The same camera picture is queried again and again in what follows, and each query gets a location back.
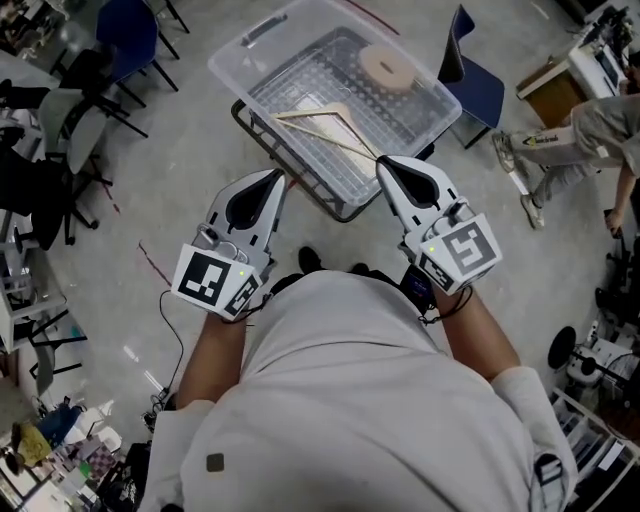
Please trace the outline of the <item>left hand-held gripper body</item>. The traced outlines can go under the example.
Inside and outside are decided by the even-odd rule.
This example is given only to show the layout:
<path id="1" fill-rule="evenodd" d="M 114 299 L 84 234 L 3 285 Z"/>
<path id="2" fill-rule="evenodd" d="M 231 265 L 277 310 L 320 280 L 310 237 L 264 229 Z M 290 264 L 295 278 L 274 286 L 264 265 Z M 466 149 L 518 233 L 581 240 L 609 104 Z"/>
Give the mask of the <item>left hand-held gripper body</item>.
<path id="1" fill-rule="evenodd" d="M 171 292 L 223 320 L 236 320 L 267 281 L 275 261 L 266 249 L 202 223 L 182 246 Z"/>

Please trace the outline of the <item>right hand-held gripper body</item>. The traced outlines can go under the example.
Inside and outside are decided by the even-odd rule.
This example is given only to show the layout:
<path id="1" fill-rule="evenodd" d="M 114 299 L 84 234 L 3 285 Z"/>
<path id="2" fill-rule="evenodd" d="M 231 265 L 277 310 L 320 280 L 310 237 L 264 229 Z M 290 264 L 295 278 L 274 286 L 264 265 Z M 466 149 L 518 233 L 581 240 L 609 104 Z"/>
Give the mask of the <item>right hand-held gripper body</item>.
<path id="1" fill-rule="evenodd" d="M 447 295 L 468 287 L 502 260 L 486 216 L 475 213 L 465 198 L 410 216 L 399 248 Z"/>

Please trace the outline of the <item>wooden clothes hanger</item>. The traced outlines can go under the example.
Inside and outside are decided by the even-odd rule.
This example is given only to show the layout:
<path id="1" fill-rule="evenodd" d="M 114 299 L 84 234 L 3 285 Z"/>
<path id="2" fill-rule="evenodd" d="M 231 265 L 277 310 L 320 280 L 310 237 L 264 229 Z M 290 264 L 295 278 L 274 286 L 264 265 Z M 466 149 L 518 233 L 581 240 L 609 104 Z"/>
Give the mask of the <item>wooden clothes hanger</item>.
<path id="1" fill-rule="evenodd" d="M 336 118 L 336 128 L 330 134 L 326 134 L 293 122 L 294 119 L 316 117 Z M 371 161 L 375 161 L 381 155 L 380 150 L 357 126 L 349 108 L 343 103 L 334 102 L 322 108 L 273 113 L 271 118 L 286 128 L 315 137 Z"/>

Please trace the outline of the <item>clear plastic storage bin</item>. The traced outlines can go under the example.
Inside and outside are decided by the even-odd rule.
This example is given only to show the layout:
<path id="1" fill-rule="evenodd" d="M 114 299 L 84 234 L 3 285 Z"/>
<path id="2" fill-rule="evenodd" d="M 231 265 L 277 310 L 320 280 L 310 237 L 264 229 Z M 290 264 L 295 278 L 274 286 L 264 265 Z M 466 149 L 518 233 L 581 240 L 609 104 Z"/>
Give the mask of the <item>clear plastic storage bin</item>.
<path id="1" fill-rule="evenodd" d="M 392 92 L 362 70 L 359 52 L 366 46 L 392 47 L 416 69 L 409 90 Z M 246 105 L 265 119 L 304 158 L 314 138 L 286 128 L 271 114 L 315 109 L 344 102 L 357 126 L 381 155 L 414 157 L 433 143 L 461 115 L 449 90 L 398 41 L 342 0 L 295 0 L 216 51 L 211 71 Z M 336 118 L 294 119 L 330 134 Z M 347 201 L 362 203 L 365 184 L 377 183 L 374 170 L 353 174 L 341 185 L 328 180 Z"/>

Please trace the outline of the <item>person's legs in black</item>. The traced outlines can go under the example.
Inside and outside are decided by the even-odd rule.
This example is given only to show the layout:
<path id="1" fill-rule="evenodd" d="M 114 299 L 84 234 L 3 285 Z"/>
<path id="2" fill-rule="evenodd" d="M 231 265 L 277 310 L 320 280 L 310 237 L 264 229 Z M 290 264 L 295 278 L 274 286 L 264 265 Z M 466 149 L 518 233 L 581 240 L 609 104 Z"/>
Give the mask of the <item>person's legs in black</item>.
<path id="1" fill-rule="evenodd" d="M 280 279 L 277 283 L 275 283 L 271 287 L 270 289 L 271 295 L 276 295 L 280 293 L 285 288 L 293 285 L 303 277 L 313 272 L 325 270 L 325 268 L 322 266 L 319 255 L 310 246 L 304 246 L 298 251 L 298 266 L 300 268 L 300 272 L 291 274 L 289 276 L 286 276 Z M 400 289 L 399 285 L 395 283 L 391 278 L 389 278 L 386 274 L 382 273 L 379 270 L 370 269 L 365 263 L 362 263 L 362 262 L 356 263 L 349 270 L 349 272 L 351 274 L 356 274 L 362 277 L 367 277 L 367 278 L 375 279 L 381 282 L 385 282 L 396 289 Z"/>

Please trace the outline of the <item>black metal low table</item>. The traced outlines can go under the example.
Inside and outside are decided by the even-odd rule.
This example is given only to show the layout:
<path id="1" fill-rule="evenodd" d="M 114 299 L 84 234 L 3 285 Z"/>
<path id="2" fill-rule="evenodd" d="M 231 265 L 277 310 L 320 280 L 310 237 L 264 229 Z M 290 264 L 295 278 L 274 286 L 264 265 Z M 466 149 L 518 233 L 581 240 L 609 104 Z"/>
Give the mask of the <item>black metal low table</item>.
<path id="1" fill-rule="evenodd" d="M 245 102 L 237 100 L 231 107 L 235 122 L 268 154 L 270 160 L 290 176 L 291 185 L 299 185 L 331 218 L 340 223 L 353 221 L 373 200 L 381 194 L 374 179 L 365 184 L 362 203 L 347 201 L 339 194 L 337 187 L 328 182 L 332 177 L 346 185 L 353 174 L 351 167 L 357 165 L 359 172 L 374 170 L 375 161 L 346 151 L 338 146 L 314 138 L 309 154 L 318 156 L 317 161 L 303 157 L 287 144 L 286 140 L 267 121 L 251 110 Z"/>

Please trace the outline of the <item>blue chair with dark back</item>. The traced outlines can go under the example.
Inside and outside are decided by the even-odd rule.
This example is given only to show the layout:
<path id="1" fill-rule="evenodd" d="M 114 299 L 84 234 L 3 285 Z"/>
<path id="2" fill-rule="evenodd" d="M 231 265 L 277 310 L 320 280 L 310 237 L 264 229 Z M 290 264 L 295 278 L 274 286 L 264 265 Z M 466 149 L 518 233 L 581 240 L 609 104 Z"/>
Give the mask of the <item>blue chair with dark back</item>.
<path id="1" fill-rule="evenodd" d="M 460 41 L 471 34 L 476 25 L 460 4 L 453 15 L 438 80 L 458 100 L 463 114 L 482 126 L 468 142 L 459 139 L 464 149 L 498 127 L 505 95 L 504 83 L 473 60 L 465 57 Z"/>

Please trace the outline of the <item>black round disc stand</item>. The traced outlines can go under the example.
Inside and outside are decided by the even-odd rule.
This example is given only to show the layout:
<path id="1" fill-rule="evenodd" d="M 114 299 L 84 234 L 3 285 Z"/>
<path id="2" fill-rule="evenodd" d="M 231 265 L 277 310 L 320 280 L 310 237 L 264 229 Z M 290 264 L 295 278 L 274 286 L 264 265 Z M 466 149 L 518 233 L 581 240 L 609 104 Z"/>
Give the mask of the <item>black round disc stand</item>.
<path id="1" fill-rule="evenodd" d="M 554 337 L 548 351 L 547 364 L 554 371 L 565 367 L 576 347 L 577 334 L 573 327 L 563 327 Z"/>

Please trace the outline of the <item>tan tape roll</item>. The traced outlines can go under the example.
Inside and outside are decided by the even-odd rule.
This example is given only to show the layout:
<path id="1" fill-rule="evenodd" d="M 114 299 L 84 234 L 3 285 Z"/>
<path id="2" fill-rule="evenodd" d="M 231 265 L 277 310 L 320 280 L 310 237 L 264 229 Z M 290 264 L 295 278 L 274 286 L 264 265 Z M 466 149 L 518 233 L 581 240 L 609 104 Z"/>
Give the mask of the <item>tan tape roll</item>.
<path id="1" fill-rule="evenodd" d="M 359 52 L 358 58 L 366 75 L 392 92 L 409 90 L 416 78 L 415 67 L 392 47 L 369 45 Z"/>

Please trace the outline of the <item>grey chair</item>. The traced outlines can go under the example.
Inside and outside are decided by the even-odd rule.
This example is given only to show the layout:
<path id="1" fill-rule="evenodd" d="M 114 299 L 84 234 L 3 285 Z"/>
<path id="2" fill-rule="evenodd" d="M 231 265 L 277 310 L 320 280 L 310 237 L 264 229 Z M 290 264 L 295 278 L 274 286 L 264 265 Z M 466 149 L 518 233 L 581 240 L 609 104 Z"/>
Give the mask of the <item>grey chair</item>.
<path id="1" fill-rule="evenodd" d="M 62 164 L 73 175 L 90 162 L 91 178 L 111 187 L 97 168 L 94 153 L 107 123 L 107 115 L 79 89 L 57 88 L 43 98 L 37 114 L 46 161 Z"/>

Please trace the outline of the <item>black wheeled stand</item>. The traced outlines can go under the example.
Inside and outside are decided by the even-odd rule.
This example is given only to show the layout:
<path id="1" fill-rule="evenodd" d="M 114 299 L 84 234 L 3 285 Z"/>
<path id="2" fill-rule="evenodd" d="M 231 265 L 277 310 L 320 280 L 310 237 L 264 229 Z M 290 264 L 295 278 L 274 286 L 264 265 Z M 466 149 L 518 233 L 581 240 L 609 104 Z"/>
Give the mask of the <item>black wheeled stand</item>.
<path id="1" fill-rule="evenodd" d="M 606 261 L 613 264 L 613 275 L 605 288 L 595 290 L 596 305 L 619 321 L 640 327 L 640 235 L 631 250 L 621 238 L 620 249 L 618 257 L 606 255 Z"/>

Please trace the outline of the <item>white rounded device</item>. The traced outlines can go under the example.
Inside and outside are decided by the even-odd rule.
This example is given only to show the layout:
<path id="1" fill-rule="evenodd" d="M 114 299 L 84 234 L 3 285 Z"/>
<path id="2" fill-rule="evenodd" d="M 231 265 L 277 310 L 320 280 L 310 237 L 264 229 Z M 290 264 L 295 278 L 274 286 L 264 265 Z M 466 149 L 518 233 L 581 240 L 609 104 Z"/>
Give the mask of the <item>white rounded device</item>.
<path id="1" fill-rule="evenodd" d="M 606 343 L 598 339 L 592 347 L 576 346 L 567 365 L 567 375 L 575 382 L 593 387 L 604 375 L 608 356 Z"/>

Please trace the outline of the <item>person's white shirt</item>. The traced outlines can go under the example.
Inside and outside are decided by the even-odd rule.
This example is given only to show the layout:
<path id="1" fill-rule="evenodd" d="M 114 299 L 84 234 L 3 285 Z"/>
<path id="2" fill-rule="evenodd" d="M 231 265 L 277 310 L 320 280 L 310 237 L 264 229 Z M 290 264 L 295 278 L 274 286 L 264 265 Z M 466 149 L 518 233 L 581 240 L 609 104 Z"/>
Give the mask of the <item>person's white shirt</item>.
<path id="1" fill-rule="evenodd" d="M 563 512 L 578 470 L 538 373 L 441 353 L 385 282 L 313 272 L 258 316 L 237 385 L 158 416 L 140 512 Z M 555 454 L 565 494 L 532 493 Z"/>

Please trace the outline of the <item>blue chair with black legs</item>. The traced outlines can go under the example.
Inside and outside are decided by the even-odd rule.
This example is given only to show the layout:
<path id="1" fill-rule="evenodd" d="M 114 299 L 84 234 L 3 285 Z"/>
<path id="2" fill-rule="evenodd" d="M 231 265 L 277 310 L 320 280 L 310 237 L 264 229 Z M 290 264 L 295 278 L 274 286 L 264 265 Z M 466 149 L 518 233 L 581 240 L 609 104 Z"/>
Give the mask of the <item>blue chair with black legs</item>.
<path id="1" fill-rule="evenodd" d="M 161 32 L 156 15 L 146 0 L 108 0 L 98 11 L 95 36 L 111 51 L 110 82 L 142 108 L 146 104 L 125 85 L 125 81 L 148 66 L 152 66 L 174 92 L 179 91 L 157 60 L 158 41 L 176 60 L 179 55 Z"/>

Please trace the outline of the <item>white shelf unit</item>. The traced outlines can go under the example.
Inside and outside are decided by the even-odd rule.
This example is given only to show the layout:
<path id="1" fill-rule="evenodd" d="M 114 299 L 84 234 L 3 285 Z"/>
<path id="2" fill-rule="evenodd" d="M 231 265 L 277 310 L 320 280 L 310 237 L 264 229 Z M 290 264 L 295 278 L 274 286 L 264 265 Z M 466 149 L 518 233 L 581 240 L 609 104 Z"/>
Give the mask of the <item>white shelf unit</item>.
<path id="1" fill-rule="evenodd" d="M 640 447 L 607 428 L 594 412 L 554 388 L 551 403 L 578 468 L 567 512 L 606 512 L 640 471 Z"/>

